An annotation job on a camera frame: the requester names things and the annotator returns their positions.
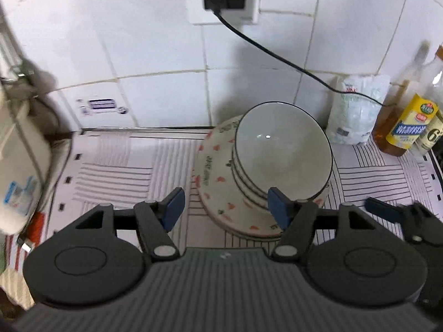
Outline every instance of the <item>brown liquid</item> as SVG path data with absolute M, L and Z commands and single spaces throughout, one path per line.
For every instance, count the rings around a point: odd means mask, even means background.
M 386 121 L 379 128 L 374 129 L 374 131 L 372 132 L 375 143 L 377 144 L 380 151 L 384 152 L 385 154 L 400 157 L 406 152 L 405 149 L 391 145 L 386 140 L 386 136 L 388 135 L 389 132 L 391 132 L 392 128 L 395 126 L 402 112 L 403 111 L 401 109 L 394 108 L 392 112 L 389 114 Z

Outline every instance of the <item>bottle label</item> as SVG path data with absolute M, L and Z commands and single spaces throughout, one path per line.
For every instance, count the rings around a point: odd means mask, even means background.
M 438 111 L 436 116 L 429 122 L 423 133 L 417 138 L 416 144 L 418 148 L 425 153 L 433 145 L 437 143 L 443 135 L 443 116 L 441 111 Z
M 409 149 L 433 119 L 438 107 L 417 94 L 405 108 L 386 140 L 393 146 Z

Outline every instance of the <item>plastic bag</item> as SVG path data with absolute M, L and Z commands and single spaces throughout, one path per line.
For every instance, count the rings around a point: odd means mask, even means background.
M 380 103 L 389 90 L 390 76 L 349 76 L 339 78 L 337 89 L 359 92 Z M 334 95 L 326 135 L 331 143 L 365 144 L 374 128 L 381 106 L 363 96 Z

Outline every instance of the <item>stacked bowl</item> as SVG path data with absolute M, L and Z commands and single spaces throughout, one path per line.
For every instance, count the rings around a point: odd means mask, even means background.
M 236 186 L 255 206 L 267 209 L 267 192 L 277 187 L 291 200 L 323 206 L 333 157 L 317 121 L 297 106 L 267 102 L 240 120 L 232 148 Z

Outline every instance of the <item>bottle cap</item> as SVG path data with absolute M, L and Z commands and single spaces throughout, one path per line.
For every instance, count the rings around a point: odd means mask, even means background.
M 436 52 L 436 56 L 437 56 L 439 59 L 443 59 L 443 46 L 442 46 L 442 45 L 439 46 L 439 49 L 438 49 L 437 52 Z

